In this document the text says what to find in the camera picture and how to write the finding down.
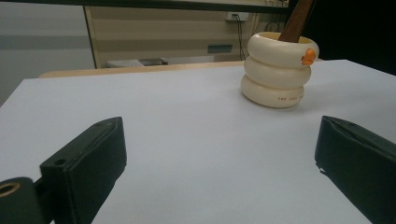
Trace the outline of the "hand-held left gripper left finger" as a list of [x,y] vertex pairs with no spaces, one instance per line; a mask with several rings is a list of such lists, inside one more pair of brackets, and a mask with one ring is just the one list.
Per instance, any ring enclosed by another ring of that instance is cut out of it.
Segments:
[[122,118],[94,123],[40,164],[56,224],[92,224],[127,164]]

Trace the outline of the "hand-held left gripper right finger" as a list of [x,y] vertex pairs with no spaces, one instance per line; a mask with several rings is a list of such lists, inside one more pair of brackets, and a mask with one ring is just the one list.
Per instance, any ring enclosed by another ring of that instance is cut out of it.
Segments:
[[315,161],[373,224],[396,224],[396,144],[353,122],[324,116]]

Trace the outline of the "cream ringed duck holder cup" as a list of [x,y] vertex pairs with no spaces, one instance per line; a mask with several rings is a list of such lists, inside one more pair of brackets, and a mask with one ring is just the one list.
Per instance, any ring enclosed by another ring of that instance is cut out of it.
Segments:
[[287,108],[304,98],[304,84],[311,78],[319,48],[303,36],[297,43],[279,41],[279,37],[280,33],[262,32],[249,39],[241,91],[259,105]]

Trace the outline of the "brown wooden stick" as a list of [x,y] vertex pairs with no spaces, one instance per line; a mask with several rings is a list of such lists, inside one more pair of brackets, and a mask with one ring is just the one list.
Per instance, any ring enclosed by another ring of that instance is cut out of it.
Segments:
[[299,0],[278,40],[297,43],[305,26],[314,0]]

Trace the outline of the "grey flat device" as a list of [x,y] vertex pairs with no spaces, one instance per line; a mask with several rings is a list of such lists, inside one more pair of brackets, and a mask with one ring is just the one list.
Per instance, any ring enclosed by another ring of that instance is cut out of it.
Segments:
[[168,61],[164,58],[139,59],[138,61],[144,66],[168,65]]

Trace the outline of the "black curtain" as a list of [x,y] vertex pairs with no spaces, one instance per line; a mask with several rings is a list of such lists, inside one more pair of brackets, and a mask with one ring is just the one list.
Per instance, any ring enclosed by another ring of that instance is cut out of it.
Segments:
[[396,76],[396,0],[314,0],[303,36],[317,42],[323,60]]

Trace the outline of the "light wooden cabinet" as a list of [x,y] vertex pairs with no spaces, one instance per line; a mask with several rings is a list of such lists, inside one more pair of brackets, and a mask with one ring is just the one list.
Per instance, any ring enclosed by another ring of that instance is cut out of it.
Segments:
[[[238,61],[248,39],[280,32],[284,13],[250,13],[246,21],[226,21],[224,11],[85,7],[95,65],[110,61],[164,58],[170,62]],[[208,45],[232,45],[229,53],[208,53]]]

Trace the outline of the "dark green flat box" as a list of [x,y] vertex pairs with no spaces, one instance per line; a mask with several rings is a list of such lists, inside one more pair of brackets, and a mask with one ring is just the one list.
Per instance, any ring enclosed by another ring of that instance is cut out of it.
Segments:
[[233,51],[232,45],[208,45],[208,53],[229,53]]

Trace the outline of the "white power strip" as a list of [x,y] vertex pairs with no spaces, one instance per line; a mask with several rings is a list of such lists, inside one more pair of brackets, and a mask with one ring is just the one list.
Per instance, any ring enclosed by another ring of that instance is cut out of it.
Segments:
[[246,21],[249,14],[247,12],[228,12],[226,14],[226,21]]

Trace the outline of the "black horizontal rail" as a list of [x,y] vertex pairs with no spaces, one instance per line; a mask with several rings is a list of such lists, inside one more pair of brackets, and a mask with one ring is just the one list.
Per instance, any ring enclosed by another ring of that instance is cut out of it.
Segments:
[[290,13],[298,0],[0,0],[0,2],[86,7],[136,7],[230,11],[248,13]]

